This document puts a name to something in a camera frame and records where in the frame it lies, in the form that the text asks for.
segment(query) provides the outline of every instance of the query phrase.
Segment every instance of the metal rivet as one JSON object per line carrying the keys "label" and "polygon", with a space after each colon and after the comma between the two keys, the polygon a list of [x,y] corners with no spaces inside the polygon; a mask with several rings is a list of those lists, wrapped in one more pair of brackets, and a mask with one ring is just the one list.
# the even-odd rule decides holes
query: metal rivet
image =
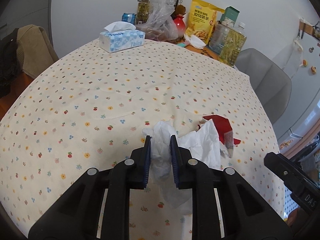
{"label": "metal rivet", "polygon": [[233,168],[226,168],[226,174],[233,175],[235,174],[235,170]]}
{"label": "metal rivet", "polygon": [[88,173],[88,175],[94,175],[97,173],[97,170],[94,168],[91,168],[91,169],[88,169],[87,173]]}
{"label": "metal rivet", "polygon": [[189,163],[190,165],[197,165],[197,164],[198,164],[198,161],[197,161],[196,159],[190,159],[190,160],[188,160],[188,163]]}
{"label": "metal rivet", "polygon": [[124,161],[124,164],[130,166],[130,165],[134,164],[134,160],[133,159],[126,159]]}

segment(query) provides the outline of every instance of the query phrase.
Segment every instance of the blue can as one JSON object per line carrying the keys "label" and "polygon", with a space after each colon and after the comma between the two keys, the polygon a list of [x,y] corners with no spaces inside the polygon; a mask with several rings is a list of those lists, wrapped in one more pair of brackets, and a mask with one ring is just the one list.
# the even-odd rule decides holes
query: blue can
{"label": "blue can", "polygon": [[134,13],[124,13],[122,15],[123,22],[128,22],[134,25],[135,20],[136,20],[136,15]]}

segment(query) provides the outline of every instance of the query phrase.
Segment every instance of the tissue box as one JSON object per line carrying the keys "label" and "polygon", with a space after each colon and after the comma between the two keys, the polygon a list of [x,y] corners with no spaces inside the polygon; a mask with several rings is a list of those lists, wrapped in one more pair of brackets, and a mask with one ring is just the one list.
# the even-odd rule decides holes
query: tissue box
{"label": "tissue box", "polygon": [[100,33],[100,47],[109,53],[144,44],[145,33],[138,30]]}

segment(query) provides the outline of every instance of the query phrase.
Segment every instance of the floral tablecloth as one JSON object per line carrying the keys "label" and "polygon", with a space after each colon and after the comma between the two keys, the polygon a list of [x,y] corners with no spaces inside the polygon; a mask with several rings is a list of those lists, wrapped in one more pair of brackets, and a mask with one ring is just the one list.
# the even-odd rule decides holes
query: floral tablecloth
{"label": "floral tablecloth", "polygon": [[[109,54],[92,41],[36,78],[0,123],[0,200],[27,236],[37,219],[88,168],[105,170],[143,146],[141,130],[171,120],[178,135],[204,115],[227,117],[242,142],[221,169],[235,168],[282,215],[284,185],[263,165],[279,152],[249,77],[166,42]],[[130,238],[191,239],[192,217],[132,190]]]}

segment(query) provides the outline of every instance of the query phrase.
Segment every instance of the refrigerator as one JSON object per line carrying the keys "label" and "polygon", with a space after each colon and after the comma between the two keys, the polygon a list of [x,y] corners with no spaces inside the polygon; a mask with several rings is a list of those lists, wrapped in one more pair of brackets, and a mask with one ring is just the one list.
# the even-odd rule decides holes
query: refrigerator
{"label": "refrigerator", "polygon": [[[291,78],[292,92],[287,109],[273,124],[280,153],[290,158],[320,131],[320,41],[303,33],[283,71]],[[300,66],[301,59],[307,65]]]}

